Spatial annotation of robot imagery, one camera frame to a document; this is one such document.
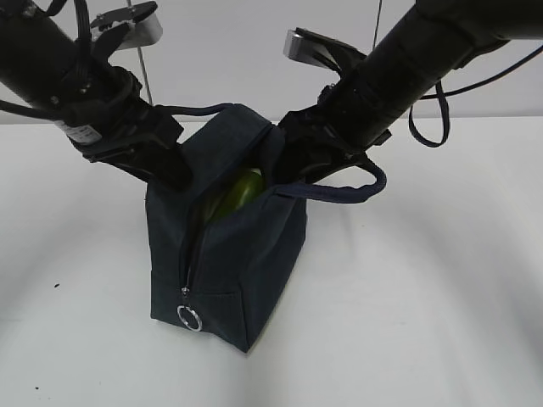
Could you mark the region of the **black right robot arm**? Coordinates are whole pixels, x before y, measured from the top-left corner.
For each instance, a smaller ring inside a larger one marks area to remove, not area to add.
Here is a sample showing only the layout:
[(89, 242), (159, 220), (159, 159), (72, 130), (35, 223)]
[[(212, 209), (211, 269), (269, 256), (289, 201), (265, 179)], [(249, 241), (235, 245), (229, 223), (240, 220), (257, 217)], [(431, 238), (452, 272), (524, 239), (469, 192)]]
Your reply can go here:
[(301, 28), (283, 53), (339, 81), (280, 121), (284, 180), (316, 179), (389, 138), (389, 128), (452, 70), (515, 40), (542, 38), (540, 1), (416, 1), (369, 53)]

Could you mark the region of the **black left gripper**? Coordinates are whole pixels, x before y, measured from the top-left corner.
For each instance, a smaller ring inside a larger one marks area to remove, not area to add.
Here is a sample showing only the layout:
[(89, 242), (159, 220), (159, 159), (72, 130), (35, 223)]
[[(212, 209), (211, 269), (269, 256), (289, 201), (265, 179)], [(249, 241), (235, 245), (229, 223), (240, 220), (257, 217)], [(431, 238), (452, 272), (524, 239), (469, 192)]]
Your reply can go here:
[(65, 135), (91, 163), (114, 166), (175, 191), (193, 175), (178, 143), (182, 126), (165, 107), (140, 96), (142, 84), (121, 67), (65, 75)]

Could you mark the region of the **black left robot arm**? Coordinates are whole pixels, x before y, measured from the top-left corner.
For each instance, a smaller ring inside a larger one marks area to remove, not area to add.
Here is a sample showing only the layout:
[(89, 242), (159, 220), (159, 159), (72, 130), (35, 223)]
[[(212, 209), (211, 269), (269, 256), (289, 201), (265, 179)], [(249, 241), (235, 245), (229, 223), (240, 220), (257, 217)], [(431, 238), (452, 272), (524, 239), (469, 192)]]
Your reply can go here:
[(77, 1), (78, 35), (53, 21), (65, 3), (1, 3), (1, 82), (25, 101), (2, 102), (4, 112), (54, 123), (80, 154), (174, 191), (193, 179), (178, 138), (182, 126), (141, 96), (143, 84), (114, 66), (119, 50), (146, 47), (162, 36), (158, 4), (146, 1), (90, 19)]

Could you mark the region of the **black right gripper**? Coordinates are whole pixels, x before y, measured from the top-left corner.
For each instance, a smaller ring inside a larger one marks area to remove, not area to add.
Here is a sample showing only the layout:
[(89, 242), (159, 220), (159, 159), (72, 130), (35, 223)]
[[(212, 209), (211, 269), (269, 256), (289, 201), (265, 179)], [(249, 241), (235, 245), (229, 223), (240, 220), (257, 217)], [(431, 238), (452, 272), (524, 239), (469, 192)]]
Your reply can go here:
[(389, 117), (386, 99), (367, 84), (326, 86), (316, 104), (280, 120), (285, 145), (277, 176), (312, 177), (351, 163), (384, 136)]

